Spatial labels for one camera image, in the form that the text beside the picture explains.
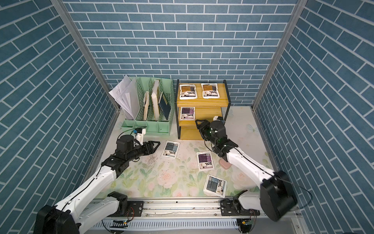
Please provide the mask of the purple coffee bag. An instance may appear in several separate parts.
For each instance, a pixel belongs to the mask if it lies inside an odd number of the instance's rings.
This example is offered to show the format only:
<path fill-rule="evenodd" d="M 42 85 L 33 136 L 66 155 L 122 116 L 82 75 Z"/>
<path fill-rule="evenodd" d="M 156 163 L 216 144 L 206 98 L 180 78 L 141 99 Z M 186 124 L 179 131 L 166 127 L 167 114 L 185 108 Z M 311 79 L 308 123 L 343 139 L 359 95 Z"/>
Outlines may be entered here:
<path fill-rule="evenodd" d="M 214 170 L 212 153 L 210 151 L 197 152 L 197 162 L 199 171 Z"/>
<path fill-rule="evenodd" d="M 194 121 L 195 107 L 181 107 L 179 119 L 181 121 Z"/>

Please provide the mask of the yellow coffee bag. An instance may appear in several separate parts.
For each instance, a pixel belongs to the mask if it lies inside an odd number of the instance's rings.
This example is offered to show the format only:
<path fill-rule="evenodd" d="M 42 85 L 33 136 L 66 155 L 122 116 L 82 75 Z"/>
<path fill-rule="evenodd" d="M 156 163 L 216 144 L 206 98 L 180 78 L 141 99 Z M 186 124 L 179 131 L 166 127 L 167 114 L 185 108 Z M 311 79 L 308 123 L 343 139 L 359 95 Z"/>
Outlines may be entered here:
<path fill-rule="evenodd" d="M 197 99 L 196 86 L 193 84 L 181 84 L 179 85 L 180 89 L 180 100 L 185 99 Z"/>
<path fill-rule="evenodd" d="M 217 83 L 202 83 L 202 97 L 205 99 L 219 98 L 220 94 L 218 91 Z"/>

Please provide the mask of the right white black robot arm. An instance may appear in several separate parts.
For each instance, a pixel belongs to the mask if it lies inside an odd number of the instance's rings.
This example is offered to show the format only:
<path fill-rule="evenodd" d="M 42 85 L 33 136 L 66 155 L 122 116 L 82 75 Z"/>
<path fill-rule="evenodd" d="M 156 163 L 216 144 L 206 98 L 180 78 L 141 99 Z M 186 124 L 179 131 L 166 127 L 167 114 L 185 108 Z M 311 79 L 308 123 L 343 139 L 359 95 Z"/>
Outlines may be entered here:
<path fill-rule="evenodd" d="M 196 120 L 195 123 L 203 140 L 212 144 L 213 152 L 239 168 L 259 187 L 257 196 L 251 195 L 249 191 L 239 195 L 238 202 L 242 208 L 263 211 L 272 221 L 278 221 L 298 204 L 289 176 L 283 171 L 266 168 L 247 155 L 227 137 L 221 117 L 212 122 Z"/>

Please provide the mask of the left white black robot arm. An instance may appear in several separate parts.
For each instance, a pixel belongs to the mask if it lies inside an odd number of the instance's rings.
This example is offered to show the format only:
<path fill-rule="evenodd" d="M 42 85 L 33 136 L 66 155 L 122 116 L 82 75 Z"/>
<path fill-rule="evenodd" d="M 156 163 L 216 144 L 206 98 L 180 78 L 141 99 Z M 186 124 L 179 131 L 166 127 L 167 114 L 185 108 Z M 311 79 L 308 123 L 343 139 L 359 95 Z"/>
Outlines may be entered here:
<path fill-rule="evenodd" d="M 134 161 L 152 155 L 159 141 L 141 142 L 132 135 L 123 135 L 117 141 L 115 153 L 105 159 L 99 169 L 81 186 L 56 205 L 45 205 L 37 213 L 35 234 L 83 234 L 108 216 L 134 217 L 141 211 L 128 204 L 128 197 L 111 192 L 99 204 L 87 209 L 90 202 L 114 182 Z"/>

